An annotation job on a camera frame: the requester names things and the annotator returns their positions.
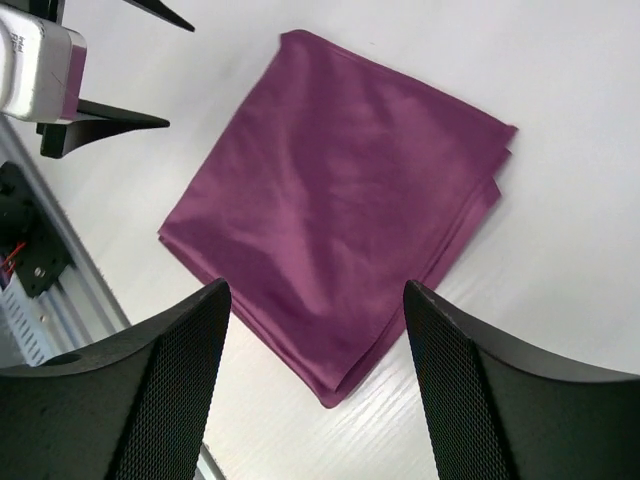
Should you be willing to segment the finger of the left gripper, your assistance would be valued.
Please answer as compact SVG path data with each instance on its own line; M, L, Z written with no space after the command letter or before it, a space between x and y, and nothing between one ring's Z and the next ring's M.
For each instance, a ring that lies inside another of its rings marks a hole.
M125 2L183 30L188 32L195 31L195 27L190 22L165 5L161 0L125 0Z
M61 159L95 141L135 130L168 128L170 122L152 115L80 100L76 118L68 123L39 123L40 154Z

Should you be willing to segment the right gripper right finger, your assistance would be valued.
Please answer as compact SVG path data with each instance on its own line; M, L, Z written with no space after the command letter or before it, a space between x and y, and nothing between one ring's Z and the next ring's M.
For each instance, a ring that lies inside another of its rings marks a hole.
M442 479L635 479L639 378L549 352L421 283L407 333Z

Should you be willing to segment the purple satin napkin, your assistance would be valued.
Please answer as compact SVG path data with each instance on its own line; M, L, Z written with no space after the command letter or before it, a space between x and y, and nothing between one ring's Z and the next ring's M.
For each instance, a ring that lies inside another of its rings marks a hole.
M279 49L159 230L326 408L402 334L500 198L517 129L306 30Z

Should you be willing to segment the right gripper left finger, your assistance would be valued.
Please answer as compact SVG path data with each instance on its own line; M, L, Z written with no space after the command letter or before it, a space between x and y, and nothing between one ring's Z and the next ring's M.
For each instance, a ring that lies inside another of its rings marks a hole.
M5 479L191 479L231 309L218 279L44 364L1 372Z

